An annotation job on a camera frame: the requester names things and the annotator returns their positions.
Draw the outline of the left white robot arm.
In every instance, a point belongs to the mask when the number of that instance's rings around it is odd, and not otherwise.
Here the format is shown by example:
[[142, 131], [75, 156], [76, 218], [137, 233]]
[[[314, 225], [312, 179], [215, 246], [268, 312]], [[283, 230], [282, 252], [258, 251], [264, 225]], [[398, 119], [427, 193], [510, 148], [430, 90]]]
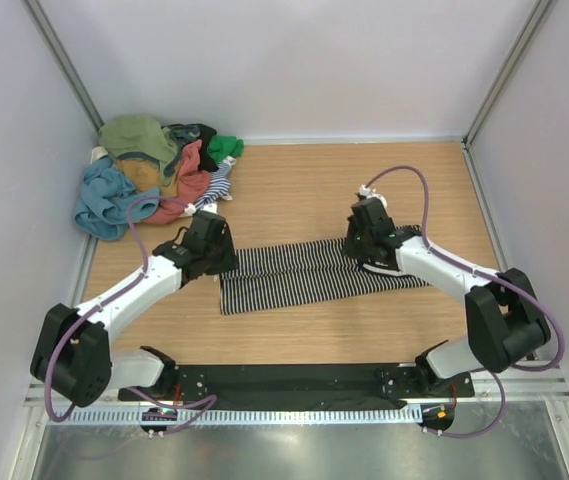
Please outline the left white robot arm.
[[31, 361], [47, 403], [58, 393], [87, 407], [109, 390], [137, 389], [163, 400], [175, 390], [176, 363], [152, 347], [115, 353], [116, 338], [144, 312], [201, 276], [236, 268], [226, 219], [198, 211], [179, 241], [156, 247], [143, 265], [103, 294], [78, 306], [53, 306], [45, 315]]

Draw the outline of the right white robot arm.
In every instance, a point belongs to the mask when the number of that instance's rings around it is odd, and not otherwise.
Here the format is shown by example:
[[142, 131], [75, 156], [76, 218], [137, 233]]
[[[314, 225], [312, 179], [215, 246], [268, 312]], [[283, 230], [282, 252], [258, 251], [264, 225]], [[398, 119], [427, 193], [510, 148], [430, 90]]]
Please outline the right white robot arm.
[[436, 396], [475, 370], [501, 373], [551, 339], [524, 272], [498, 272], [438, 250], [419, 229], [396, 226], [374, 196], [352, 205], [343, 252], [367, 272], [423, 280], [463, 306], [465, 335], [415, 360], [414, 381], [425, 395]]

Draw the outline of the black white striped tank top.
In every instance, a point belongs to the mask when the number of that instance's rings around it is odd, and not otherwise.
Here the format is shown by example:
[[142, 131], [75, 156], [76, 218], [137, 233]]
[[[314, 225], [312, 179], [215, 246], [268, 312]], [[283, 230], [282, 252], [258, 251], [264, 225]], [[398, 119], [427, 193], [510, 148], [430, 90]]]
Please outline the black white striped tank top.
[[342, 254], [342, 238], [239, 249], [238, 266], [220, 275], [220, 311], [251, 313], [423, 288], [414, 276], [364, 270]]

